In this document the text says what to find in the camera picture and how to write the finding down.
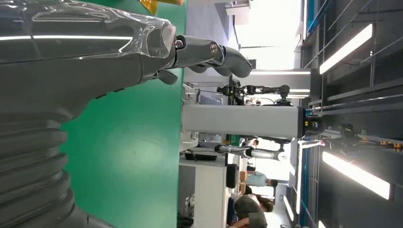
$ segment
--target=desk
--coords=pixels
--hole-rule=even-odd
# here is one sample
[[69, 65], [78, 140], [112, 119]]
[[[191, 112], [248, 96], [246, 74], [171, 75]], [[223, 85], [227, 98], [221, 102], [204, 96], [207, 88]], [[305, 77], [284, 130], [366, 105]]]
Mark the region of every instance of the desk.
[[[148, 14], [138, 0], [91, 0]], [[159, 3], [157, 16], [184, 34], [183, 6]], [[76, 203], [119, 228], [176, 227], [182, 70], [179, 80], [159, 80], [93, 100], [63, 125]]]
[[[207, 152], [198, 154], [210, 155]], [[228, 199], [239, 190], [239, 179], [235, 189], [226, 187], [227, 167], [225, 157], [218, 155], [215, 161], [191, 161], [184, 156], [179, 165], [195, 167], [194, 228], [225, 228], [227, 224]], [[234, 156], [234, 162], [241, 171], [246, 170], [246, 159]]]

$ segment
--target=robotic arm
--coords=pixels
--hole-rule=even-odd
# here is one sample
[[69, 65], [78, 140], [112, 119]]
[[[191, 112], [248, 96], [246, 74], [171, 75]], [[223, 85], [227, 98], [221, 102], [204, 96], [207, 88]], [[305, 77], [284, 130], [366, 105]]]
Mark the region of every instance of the robotic arm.
[[110, 228], [82, 211], [62, 170], [62, 123], [110, 92], [215, 68], [246, 77], [237, 51], [175, 36], [167, 20], [75, 0], [0, 3], [0, 227]]

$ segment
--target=ceiling light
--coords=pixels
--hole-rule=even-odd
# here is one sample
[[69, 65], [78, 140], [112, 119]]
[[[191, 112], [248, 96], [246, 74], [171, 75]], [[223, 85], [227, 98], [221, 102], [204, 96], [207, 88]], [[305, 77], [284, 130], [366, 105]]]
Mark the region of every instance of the ceiling light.
[[290, 99], [304, 99], [305, 97], [303, 97], [303, 96], [288, 96], [287, 98], [290, 98]]
[[291, 221], [294, 221], [294, 213], [292, 213], [291, 206], [287, 200], [286, 196], [283, 196], [284, 204], [286, 205], [288, 215], [290, 216]]
[[288, 96], [309, 97], [309, 95], [302, 95], [302, 94], [289, 94]]
[[318, 228], [326, 228], [326, 227], [325, 225], [323, 225], [322, 221], [319, 221]]
[[328, 60], [326, 60], [320, 67], [319, 73], [323, 74], [336, 63], [340, 62], [343, 58], [363, 45], [367, 40], [372, 37], [373, 25], [370, 24], [354, 38], [348, 41], [343, 47], [341, 47], [336, 53], [334, 53]]
[[308, 14], [308, 0], [304, 0], [304, 21], [302, 25], [302, 39], [307, 37], [307, 14]]
[[290, 89], [291, 93], [309, 93], [310, 89]]
[[369, 190], [375, 192], [376, 194], [382, 196], [387, 200], [390, 198], [390, 183], [368, 173], [367, 171], [358, 168], [351, 163], [348, 163], [336, 156], [333, 156], [328, 152], [323, 152], [322, 159], [326, 164], [330, 165], [340, 173], [358, 182]]
[[298, 176], [297, 176], [297, 203], [295, 205], [295, 212], [299, 214], [301, 208], [301, 182], [302, 182], [302, 146], [299, 147], [298, 151]]
[[31, 39], [30, 36], [0, 37], [0, 40]]
[[42, 36], [34, 36], [34, 38], [35, 39], [121, 39], [121, 40], [131, 40], [133, 37], [42, 35]]
[[309, 71], [252, 71], [250, 75], [310, 75]]

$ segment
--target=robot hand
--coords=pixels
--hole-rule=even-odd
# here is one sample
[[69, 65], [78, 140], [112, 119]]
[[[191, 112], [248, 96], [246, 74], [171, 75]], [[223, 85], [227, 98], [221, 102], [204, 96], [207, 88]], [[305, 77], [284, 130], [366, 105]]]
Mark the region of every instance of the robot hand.
[[252, 65], [240, 52], [212, 40], [177, 36], [174, 45], [176, 58], [171, 68], [189, 67], [203, 73], [213, 67], [222, 76], [237, 77], [247, 77], [252, 71]]

